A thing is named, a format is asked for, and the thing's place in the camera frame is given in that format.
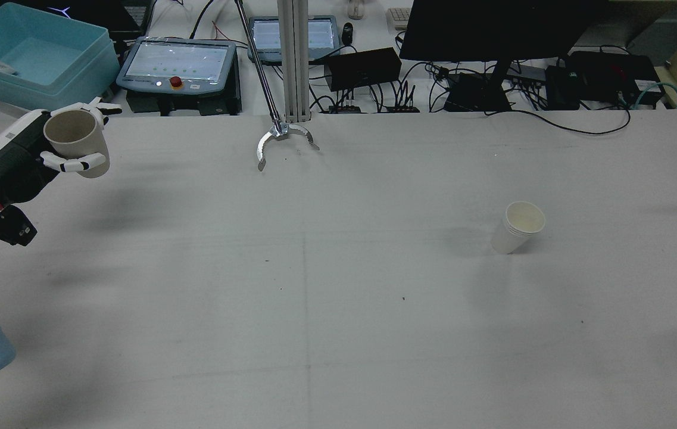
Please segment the left white dexterous robot hand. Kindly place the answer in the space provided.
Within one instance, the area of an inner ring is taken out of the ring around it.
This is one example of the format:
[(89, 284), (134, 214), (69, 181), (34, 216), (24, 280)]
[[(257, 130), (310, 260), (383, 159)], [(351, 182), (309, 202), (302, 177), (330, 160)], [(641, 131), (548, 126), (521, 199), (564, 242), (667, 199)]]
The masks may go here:
[(110, 155), (104, 128), (110, 115), (120, 113), (121, 105), (96, 97), (30, 111), (0, 133), (0, 209), (28, 203), (60, 173), (106, 174)]

